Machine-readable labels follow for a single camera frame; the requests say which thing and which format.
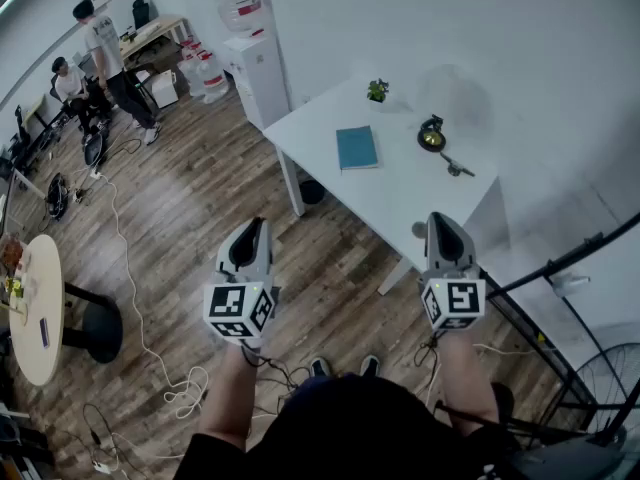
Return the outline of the black case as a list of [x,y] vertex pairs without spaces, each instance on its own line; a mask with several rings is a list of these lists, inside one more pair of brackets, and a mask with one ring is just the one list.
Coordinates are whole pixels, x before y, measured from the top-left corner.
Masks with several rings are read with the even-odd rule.
[[495,480],[604,480],[623,458],[617,446],[575,438],[511,455],[496,467]]

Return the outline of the white table leg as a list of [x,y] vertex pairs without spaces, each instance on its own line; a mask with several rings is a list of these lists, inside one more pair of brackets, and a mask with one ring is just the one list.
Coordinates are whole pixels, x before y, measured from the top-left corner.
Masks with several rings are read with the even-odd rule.
[[288,190],[293,212],[296,216],[302,217],[305,214],[306,209],[299,188],[296,165],[279,147],[276,148],[276,154]]
[[377,292],[384,296],[398,284],[413,268],[413,264],[405,257],[401,258],[392,271],[387,275]]

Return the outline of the white box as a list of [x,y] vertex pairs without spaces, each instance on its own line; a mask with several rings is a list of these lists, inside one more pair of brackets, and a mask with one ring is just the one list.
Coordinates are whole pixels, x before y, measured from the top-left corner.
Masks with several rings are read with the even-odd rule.
[[175,87],[176,81],[176,74],[171,69],[151,77],[151,94],[159,109],[168,107],[178,101]]

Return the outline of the person's left forearm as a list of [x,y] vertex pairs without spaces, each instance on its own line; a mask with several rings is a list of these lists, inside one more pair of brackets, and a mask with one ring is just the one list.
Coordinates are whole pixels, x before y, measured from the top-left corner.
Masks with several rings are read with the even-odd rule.
[[246,450],[255,402],[257,367],[249,353],[229,344],[200,415],[198,432]]

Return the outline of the white water dispenser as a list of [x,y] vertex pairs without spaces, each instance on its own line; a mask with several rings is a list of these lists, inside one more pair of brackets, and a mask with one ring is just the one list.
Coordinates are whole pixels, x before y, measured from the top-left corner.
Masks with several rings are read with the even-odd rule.
[[276,38],[233,37],[223,47],[246,117],[264,131],[290,112]]

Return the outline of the person's black shirt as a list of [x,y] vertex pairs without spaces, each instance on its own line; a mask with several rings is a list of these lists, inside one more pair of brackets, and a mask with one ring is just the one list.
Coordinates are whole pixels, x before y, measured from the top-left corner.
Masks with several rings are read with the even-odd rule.
[[462,436],[407,389],[350,375],[295,395],[248,451],[194,435],[174,480],[521,480],[515,447],[501,427]]

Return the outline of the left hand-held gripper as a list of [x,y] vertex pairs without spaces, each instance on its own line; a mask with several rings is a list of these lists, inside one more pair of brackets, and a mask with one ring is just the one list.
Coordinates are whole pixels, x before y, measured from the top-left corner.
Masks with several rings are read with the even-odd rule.
[[222,242],[203,301],[203,320],[218,337],[249,349],[262,347],[280,291],[272,263],[272,231],[265,218],[247,220]]

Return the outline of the black round object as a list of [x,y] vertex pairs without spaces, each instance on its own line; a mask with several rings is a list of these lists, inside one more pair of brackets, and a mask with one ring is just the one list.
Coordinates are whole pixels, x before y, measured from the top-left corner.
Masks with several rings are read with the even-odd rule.
[[316,180],[308,179],[299,184],[302,201],[306,205],[320,203],[326,194],[326,189]]

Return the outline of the black floor equipment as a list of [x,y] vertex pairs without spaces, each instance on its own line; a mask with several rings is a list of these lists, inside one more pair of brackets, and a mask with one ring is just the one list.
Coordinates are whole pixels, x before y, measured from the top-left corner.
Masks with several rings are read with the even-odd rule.
[[67,210],[68,188],[61,173],[57,173],[49,184],[46,207],[49,217],[56,221],[59,221]]

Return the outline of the small metal tool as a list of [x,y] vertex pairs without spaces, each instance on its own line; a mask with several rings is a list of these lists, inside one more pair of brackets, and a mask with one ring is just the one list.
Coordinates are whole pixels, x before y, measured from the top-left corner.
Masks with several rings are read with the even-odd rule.
[[467,167],[463,166],[459,162],[455,161],[453,158],[446,155],[444,152],[440,152],[440,157],[447,162],[447,171],[451,176],[458,177],[461,174],[465,174],[470,177],[475,177],[475,174],[471,170],[469,170]]

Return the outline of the light wooden desk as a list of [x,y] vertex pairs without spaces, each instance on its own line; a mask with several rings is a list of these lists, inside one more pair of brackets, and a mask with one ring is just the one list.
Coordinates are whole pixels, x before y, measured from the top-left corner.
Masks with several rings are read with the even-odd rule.
[[156,39],[166,35],[169,35],[176,44],[187,40],[190,33],[187,29],[186,19],[180,15],[160,15],[141,29],[138,29],[132,39],[122,39],[120,41],[122,59],[126,61]]

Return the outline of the teal book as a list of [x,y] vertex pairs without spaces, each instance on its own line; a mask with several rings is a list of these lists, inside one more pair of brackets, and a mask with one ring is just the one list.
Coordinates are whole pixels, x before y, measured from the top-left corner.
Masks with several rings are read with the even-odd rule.
[[337,130],[336,142],[341,170],[378,166],[376,145],[370,126]]

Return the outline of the black stool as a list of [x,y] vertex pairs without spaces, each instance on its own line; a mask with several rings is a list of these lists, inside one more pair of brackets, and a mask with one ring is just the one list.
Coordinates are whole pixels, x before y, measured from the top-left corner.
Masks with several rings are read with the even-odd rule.
[[116,359],[123,341],[123,322],[116,303],[105,295],[64,283],[65,293],[87,303],[83,313],[82,329],[65,327],[62,344],[85,350],[100,364]]

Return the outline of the black tripod stand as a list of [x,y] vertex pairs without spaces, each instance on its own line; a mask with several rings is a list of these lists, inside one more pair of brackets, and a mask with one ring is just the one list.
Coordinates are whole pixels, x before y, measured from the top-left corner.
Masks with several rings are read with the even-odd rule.
[[640,224],[640,211],[611,233],[604,235],[602,232],[599,232],[592,237],[586,238],[581,245],[575,247],[555,260],[548,260],[546,264],[539,269],[534,270],[506,286],[497,286],[486,296],[486,299],[493,300],[496,297],[505,297],[507,293],[519,289],[540,278],[554,276],[609,245],[638,224]]

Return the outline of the round wooden table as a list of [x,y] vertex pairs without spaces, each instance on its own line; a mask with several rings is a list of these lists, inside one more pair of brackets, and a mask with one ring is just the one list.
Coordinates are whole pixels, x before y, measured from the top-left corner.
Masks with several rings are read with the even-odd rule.
[[[49,383],[58,367],[64,328],[64,278],[54,240],[41,234],[25,248],[28,257],[22,275],[23,314],[9,314],[14,356],[26,379],[35,386]],[[47,319],[50,346],[44,349],[39,320]]]

